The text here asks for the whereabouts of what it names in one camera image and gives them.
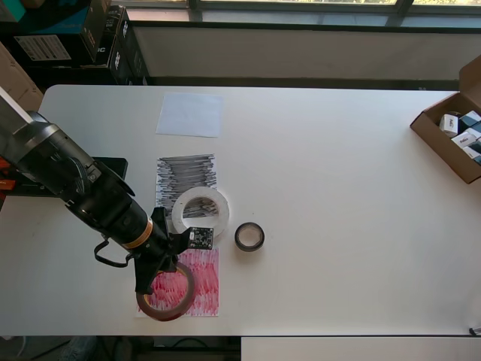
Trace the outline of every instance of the small white box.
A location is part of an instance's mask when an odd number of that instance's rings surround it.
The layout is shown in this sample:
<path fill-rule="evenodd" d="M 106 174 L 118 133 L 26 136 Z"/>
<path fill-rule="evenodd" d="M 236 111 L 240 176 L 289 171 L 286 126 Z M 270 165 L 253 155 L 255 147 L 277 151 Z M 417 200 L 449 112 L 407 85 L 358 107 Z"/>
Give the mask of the small white box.
<path fill-rule="evenodd" d="M 463 117 L 471 118 L 477 122 L 481 121 L 481 116 L 476 111 L 470 111 L 469 113 L 463 115 Z"/>
<path fill-rule="evenodd" d="M 455 136 L 451 140 L 454 141 L 458 147 L 464 148 L 464 147 L 467 147 L 468 145 L 474 143 L 477 140 L 477 138 L 476 138 L 475 135 L 466 131 L 466 132 L 461 133 L 460 135 Z"/>
<path fill-rule="evenodd" d="M 466 132 L 474 135 L 476 140 L 481 138 L 481 132 L 479 132 L 479 130 L 475 130 L 475 128 L 468 128 L 466 129 Z"/>
<path fill-rule="evenodd" d="M 476 152 L 474 149 L 471 149 L 469 147 L 464 147 L 463 150 L 471 159 L 481 156 L 480 153 Z"/>
<path fill-rule="evenodd" d="M 458 117 L 456 115 L 444 114 L 441 117 L 439 128 L 448 137 L 453 138 L 458 135 Z"/>

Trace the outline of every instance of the paper with red scribbles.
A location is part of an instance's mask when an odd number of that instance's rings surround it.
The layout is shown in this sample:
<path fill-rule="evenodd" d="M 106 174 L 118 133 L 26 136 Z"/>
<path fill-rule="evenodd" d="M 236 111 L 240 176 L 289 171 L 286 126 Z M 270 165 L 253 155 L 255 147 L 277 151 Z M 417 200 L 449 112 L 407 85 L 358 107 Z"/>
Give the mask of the paper with red scribbles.
<path fill-rule="evenodd" d="M 195 279 L 195 298 L 187 316 L 219 316 L 219 248 L 186 250 L 179 262 L 190 268 Z M 159 310 L 168 310 L 186 294 L 187 279 L 180 273 L 164 273 L 152 283 L 149 303 Z M 136 317 L 147 317 L 137 307 Z"/>

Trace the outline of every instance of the floor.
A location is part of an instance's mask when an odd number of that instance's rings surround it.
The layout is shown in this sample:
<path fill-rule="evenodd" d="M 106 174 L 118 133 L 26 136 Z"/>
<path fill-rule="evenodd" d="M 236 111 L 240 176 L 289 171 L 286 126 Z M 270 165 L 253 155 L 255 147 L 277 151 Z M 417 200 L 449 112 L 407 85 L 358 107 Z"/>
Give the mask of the floor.
<path fill-rule="evenodd" d="M 0 338 L 0 361 L 240 361 L 240 337 L 27 337 Z"/>

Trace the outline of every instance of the white tape roll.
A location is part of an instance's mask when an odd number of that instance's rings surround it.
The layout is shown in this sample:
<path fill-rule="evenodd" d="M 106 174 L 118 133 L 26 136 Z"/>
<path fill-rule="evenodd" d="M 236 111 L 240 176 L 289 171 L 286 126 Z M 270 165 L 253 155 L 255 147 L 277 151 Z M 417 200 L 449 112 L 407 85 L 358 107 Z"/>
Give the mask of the white tape roll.
<path fill-rule="evenodd" d="M 177 201 L 175 201 L 174 208 L 172 208 L 172 223 L 174 224 L 174 228 L 179 233 L 182 233 L 187 229 L 186 225 L 183 224 L 183 210 L 185 209 L 187 203 L 197 198 L 210 199 L 217 206 L 219 219 L 217 224 L 213 227 L 213 236 L 215 238 L 227 228 L 228 204 L 224 196 L 214 188 L 196 187 L 182 193 Z"/>

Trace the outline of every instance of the wall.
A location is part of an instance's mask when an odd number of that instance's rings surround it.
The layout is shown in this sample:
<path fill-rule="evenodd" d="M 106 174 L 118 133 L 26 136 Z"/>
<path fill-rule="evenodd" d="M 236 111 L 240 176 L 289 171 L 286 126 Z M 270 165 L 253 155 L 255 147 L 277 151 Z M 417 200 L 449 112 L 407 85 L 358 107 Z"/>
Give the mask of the wall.
<path fill-rule="evenodd" d="M 454 80 L 481 35 L 135 29 L 154 77 Z"/>

